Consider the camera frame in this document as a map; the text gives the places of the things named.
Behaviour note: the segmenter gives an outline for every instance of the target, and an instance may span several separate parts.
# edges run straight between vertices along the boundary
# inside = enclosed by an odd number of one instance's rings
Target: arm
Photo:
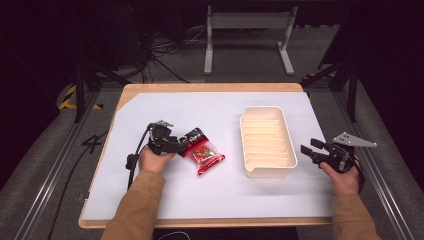
[[[334,239],[380,239],[374,221],[358,195],[359,177],[356,168],[339,174],[326,163],[320,166],[333,183]]]
[[[140,172],[107,224],[102,239],[151,239],[165,179],[166,163],[175,154],[157,156],[147,147],[139,159]]]

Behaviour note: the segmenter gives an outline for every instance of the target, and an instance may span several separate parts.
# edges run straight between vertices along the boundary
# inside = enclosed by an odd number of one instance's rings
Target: wooden table edge
[[[172,92],[303,92],[303,88],[298,83],[199,83],[199,84],[128,84],[122,91],[116,112],[126,103],[131,101],[139,93],[172,93]],[[109,134],[103,145],[99,162],[90,184],[89,192],[97,170],[103,159],[105,146],[109,139]],[[81,228],[99,229],[105,228],[108,220],[82,220],[82,213],[86,207],[87,200],[84,201],[78,224]],[[330,224],[331,217],[321,218],[252,218],[252,219],[192,219],[192,220],[158,220],[156,227],[240,227],[240,226],[300,226],[300,225],[322,225]]]

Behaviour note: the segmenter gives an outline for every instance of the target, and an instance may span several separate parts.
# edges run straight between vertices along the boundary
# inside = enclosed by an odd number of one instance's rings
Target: chair leg
[[[207,46],[206,46],[206,56],[205,56],[205,75],[212,74],[212,59],[213,59],[213,46],[212,46],[212,10],[211,6],[208,6],[208,18],[207,18]]]
[[[294,20],[296,19],[297,7],[293,7],[290,12],[290,17],[287,21],[285,28],[285,36],[283,42],[278,42],[278,51],[280,52],[281,59],[283,60],[284,68],[286,69],[287,75],[294,75],[293,66],[290,62],[289,55],[287,54],[287,44],[289,43],[291,30],[293,29]]]

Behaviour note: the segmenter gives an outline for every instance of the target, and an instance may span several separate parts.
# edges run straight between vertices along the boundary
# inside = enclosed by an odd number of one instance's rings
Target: person's left hand
[[[175,156],[175,153],[166,153],[163,155],[156,155],[152,150],[146,146],[140,153],[138,159],[138,167],[140,170],[148,170],[162,174],[169,160]]]

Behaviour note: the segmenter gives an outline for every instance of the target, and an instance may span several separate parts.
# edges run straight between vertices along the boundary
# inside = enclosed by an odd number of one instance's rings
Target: snack bag
[[[179,139],[188,142],[188,148],[179,152],[182,157],[189,158],[197,166],[197,175],[225,159],[225,155],[218,152],[215,146],[203,134],[202,130],[195,128]]]

